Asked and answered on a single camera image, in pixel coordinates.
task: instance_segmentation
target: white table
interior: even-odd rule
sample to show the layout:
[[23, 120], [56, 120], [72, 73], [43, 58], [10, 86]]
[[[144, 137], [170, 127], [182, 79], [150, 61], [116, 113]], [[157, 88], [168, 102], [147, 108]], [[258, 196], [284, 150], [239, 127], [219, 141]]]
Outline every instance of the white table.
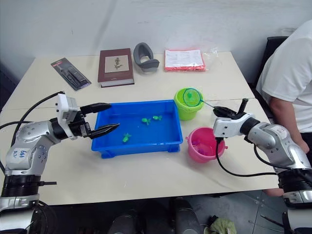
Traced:
[[[77, 99], [80, 106], [94, 102], [129, 102], [173, 99], [176, 91], [185, 87], [199, 89], [206, 100], [254, 98], [230, 52], [219, 53], [210, 71], [164, 72], [164, 55], [155, 55], [160, 61], [156, 73], [143, 73], [134, 63], [135, 85], [100, 88], [98, 84], [99, 56], [67, 57], [92, 84], [74, 91], [52, 68], [60, 59], [37, 58], [11, 95], [5, 110], [28, 109], [39, 100], [58, 91], [65, 91]], [[54, 107], [50, 100], [42, 107]]]
[[[106, 89], [100, 91], [105, 95]], [[20, 107], [15, 101], [16, 98], [11, 99], [9, 106]], [[87, 104], [86, 100], [81, 101], [78, 99], [77, 102], [78, 104], [81, 104], [81, 102]], [[237, 109], [240, 100], [211, 101], [211, 103]], [[24, 112], [23, 109], [4, 110], [0, 116], [0, 123], [19, 120]], [[254, 113], [260, 121], [268, 121], [256, 99], [250, 99], [246, 112]], [[30, 113], [27, 120], [40, 121], [55, 116], [54, 108], [37, 108]], [[86, 120], [93, 128], [96, 115], [90, 114]], [[204, 106], [197, 113], [195, 119], [181, 122], [183, 137], [188, 136], [193, 129], [199, 126], [212, 127], [213, 122], [214, 116], [211, 109]], [[14, 128], [14, 126], [9, 126], [0, 130], [0, 155], [2, 161], [4, 161], [4, 156], [9, 149]], [[221, 161], [230, 171], [240, 174], [273, 172], [270, 166], [261, 163], [255, 157], [253, 146], [244, 141], [242, 136], [226, 139], [226, 145], [229, 148], [221, 157]], [[48, 204], [56, 205], [211, 194], [277, 187], [277, 176], [275, 175], [250, 178], [234, 177], [224, 172], [215, 160], [206, 164], [199, 164], [189, 159], [186, 140], [180, 147], [179, 153], [156, 152], [102, 159], [100, 153], [91, 151], [90, 139], [80, 137], [74, 141], [64, 140], [50, 149], [42, 176], [43, 180], [57, 181], [58, 184], [40, 187], [40, 198]]]

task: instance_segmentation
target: black chair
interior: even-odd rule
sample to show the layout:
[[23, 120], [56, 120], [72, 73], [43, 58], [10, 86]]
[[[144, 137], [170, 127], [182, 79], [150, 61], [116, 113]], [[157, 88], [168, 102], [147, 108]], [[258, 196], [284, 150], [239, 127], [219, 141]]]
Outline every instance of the black chair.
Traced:
[[253, 92], [253, 95], [256, 99], [258, 99], [262, 109], [264, 110], [265, 114], [268, 118], [274, 119], [274, 115], [270, 110], [270, 107], [266, 103], [266, 101], [263, 99], [263, 97], [260, 95], [260, 93], [256, 90], [256, 86], [258, 84], [260, 75], [262, 73], [262, 70], [264, 68], [265, 63], [269, 59], [269, 57], [275, 52], [275, 50], [287, 39], [287, 37], [268, 37], [267, 46], [265, 48], [262, 62], [259, 68], [258, 75], [253, 83], [248, 83], [250, 89]]

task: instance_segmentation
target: book cover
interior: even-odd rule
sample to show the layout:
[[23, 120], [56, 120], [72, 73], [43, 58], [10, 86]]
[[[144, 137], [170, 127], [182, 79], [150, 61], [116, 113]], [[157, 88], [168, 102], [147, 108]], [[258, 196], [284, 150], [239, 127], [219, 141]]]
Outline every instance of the book cover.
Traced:
[[134, 84], [130, 48], [102, 50], [97, 81], [101, 87]]

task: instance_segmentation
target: plastic bag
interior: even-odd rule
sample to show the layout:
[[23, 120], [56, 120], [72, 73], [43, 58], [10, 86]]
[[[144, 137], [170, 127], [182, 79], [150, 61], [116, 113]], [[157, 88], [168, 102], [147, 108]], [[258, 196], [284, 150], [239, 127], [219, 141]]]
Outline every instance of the plastic bag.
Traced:
[[165, 50], [165, 71], [207, 71], [217, 57], [217, 49]]

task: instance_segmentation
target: green cloth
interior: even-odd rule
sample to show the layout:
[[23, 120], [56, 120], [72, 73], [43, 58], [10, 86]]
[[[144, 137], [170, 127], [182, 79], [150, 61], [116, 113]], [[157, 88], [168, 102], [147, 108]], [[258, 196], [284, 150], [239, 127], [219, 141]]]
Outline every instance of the green cloth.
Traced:
[[210, 228], [204, 229], [204, 234], [237, 234], [237, 231], [232, 221], [218, 218]]

